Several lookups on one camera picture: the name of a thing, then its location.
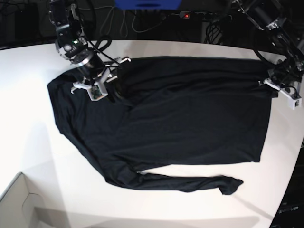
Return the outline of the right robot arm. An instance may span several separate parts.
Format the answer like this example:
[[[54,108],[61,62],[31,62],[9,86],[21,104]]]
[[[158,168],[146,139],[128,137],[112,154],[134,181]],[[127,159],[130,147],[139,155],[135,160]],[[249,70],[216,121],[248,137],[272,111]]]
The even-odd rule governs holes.
[[[71,93],[75,90],[86,90],[92,101],[98,101],[109,95],[107,84],[118,78],[115,71],[128,57],[115,59],[106,56],[110,61],[104,63],[100,55],[104,54],[112,40],[104,36],[93,44],[85,34],[84,21],[74,0],[51,0],[49,2],[49,20],[56,28],[56,50],[59,55],[70,61],[81,73],[73,83]]]

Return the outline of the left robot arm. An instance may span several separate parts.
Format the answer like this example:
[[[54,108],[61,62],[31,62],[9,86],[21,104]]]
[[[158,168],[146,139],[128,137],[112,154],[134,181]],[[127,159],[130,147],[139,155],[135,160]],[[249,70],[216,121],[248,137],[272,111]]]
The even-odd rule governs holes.
[[[271,87],[293,103],[299,102],[301,96],[295,83],[301,83],[304,76],[304,36],[295,31],[277,0],[229,0],[223,14],[228,13],[233,5],[254,25],[250,35],[253,51],[269,67],[268,78],[260,85]],[[261,55],[255,42],[257,31],[267,36],[274,48],[283,53],[285,60],[273,63]]]

